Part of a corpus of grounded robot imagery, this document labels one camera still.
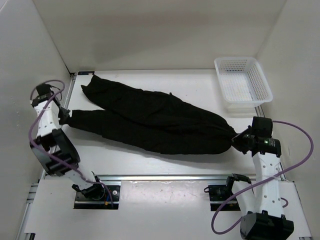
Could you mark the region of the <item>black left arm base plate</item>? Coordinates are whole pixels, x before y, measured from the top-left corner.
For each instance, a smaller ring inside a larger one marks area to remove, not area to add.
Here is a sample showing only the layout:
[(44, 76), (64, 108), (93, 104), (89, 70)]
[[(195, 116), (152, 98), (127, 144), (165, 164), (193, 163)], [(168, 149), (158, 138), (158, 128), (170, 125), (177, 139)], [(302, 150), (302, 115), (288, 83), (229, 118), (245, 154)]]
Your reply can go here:
[(103, 191), (97, 197), (85, 197), (82, 193), (77, 192), (74, 198), (73, 208), (76, 210), (118, 210), (121, 196), (121, 182), (120, 181), (106, 181), (104, 182), (108, 187), (111, 198), (108, 192)]

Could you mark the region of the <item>black trousers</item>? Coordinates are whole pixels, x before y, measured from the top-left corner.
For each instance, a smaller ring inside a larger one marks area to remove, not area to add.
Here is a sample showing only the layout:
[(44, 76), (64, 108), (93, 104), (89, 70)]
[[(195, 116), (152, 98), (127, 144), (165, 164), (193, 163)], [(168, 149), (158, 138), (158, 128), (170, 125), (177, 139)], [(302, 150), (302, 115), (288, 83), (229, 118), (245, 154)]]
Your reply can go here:
[(66, 124), (165, 155), (217, 155), (236, 131), (218, 114), (170, 93), (148, 91), (93, 76), (82, 92), (97, 110), (73, 110)]

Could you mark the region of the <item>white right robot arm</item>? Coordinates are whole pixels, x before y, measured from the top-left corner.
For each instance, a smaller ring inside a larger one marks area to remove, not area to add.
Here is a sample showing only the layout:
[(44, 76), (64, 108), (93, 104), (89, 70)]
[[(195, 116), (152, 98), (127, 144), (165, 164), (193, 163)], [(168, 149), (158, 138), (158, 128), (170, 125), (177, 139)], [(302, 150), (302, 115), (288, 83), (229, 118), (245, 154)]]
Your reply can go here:
[(272, 138), (270, 118), (253, 117), (252, 124), (232, 139), (232, 146), (251, 153), (257, 186), (249, 177), (233, 173), (227, 178), (224, 193), (236, 200), (242, 219), (240, 235), (244, 240), (286, 240), (294, 232), (294, 222), (287, 219), (276, 174), (280, 171), (281, 143)]

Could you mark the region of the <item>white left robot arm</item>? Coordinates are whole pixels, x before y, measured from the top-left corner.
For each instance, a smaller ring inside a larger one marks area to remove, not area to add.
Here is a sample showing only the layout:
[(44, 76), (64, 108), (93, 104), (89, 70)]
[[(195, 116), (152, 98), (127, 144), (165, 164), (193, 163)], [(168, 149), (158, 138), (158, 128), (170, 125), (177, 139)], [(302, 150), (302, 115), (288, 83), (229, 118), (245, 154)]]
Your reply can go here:
[(65, 109), (57, 97), (52, 98), (55, 95), (53, 88), (53, 85), (42, 83), (34, 89), (37, 96), (30, 103), (39, 120), (34, 124), (37, 134), (30, 140), (30, 148), (48, 175), (70, 179), (76, 192), (99, 201), (106, 196), (106, 188), (93, 172), (79, 174), (80, 156), (62, 130), (70, 110)]

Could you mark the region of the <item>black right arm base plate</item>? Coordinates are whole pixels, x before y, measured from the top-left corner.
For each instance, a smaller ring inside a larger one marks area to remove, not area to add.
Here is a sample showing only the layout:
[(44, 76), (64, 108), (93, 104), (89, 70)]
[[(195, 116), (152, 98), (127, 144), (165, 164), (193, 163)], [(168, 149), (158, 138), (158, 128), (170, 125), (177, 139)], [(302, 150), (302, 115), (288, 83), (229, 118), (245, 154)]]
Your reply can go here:
[[(203, 191), (209, 195), (210, 210), (215, 212), (230, 196), (251, 185), (252, 184), (248, 182), (236, 181), (233, 183), (231, 189), (223, 184), (212, 184), (205, 187)], [(221, 211), (241, 211), (243, 215), (255, 213), (255, 202), (256, 197), (254, 191), (250, 189), (230, 200)]]

